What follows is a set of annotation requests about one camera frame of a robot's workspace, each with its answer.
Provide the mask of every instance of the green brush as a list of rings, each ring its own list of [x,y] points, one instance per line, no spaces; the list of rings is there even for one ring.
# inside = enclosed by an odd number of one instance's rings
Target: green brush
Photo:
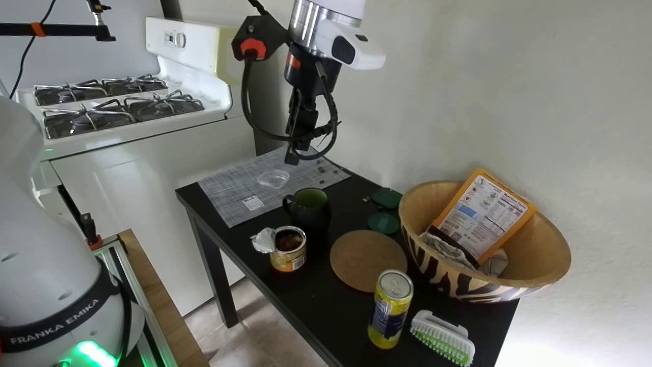
[[[455,364],[470,367],[474,363],[475,344],[470,341],[466,326],[455,326],[437,318],[430,309],[421,309],[413,318],[409,333]]]

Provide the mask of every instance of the cork trivet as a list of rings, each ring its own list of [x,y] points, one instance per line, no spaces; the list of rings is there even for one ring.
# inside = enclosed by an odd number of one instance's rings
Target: cork trivet
[[[333,244],[331,268],[347,286],[371,294],[386,270],[405,271],[407,259],[393,238],[371,231],[352,231]]]

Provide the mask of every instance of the yellow can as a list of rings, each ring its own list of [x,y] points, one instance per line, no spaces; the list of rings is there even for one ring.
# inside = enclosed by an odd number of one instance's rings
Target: yellow can
[[[379,349],[393,349],[407,318],[414,296],[413,279],[397,270],[387,270],[376,286],[376,312],[367,329],[370,341]]]

